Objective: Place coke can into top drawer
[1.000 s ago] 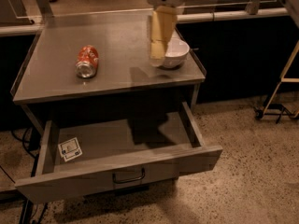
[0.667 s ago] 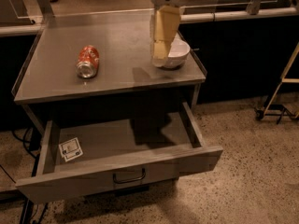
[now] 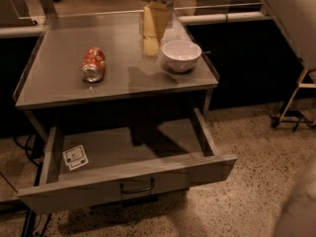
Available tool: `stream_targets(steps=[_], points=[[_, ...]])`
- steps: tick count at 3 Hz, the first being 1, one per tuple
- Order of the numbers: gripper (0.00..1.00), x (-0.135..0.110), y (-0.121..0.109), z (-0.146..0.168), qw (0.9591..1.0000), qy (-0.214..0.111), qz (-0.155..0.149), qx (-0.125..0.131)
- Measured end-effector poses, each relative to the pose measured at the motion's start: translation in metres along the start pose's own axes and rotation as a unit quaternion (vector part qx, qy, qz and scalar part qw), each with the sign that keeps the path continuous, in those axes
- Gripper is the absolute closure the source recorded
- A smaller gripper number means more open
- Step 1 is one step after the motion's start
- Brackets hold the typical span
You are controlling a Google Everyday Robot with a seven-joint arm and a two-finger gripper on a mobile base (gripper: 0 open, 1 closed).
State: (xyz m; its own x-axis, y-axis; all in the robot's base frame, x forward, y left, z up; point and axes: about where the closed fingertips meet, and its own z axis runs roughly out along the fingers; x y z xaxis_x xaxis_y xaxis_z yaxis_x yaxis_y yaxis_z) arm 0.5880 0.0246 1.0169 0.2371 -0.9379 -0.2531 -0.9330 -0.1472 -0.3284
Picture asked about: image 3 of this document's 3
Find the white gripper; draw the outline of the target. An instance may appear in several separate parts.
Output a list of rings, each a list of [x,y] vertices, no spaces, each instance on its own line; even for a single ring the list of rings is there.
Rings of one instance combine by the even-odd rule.
[[[164,36],[169,19],[169,12],[166,4],[173,3],[175,0],[141,1],[150,2],[144,7],[143,11],[144,54],[150,56],[157,55],[159,53],[161,39]]]

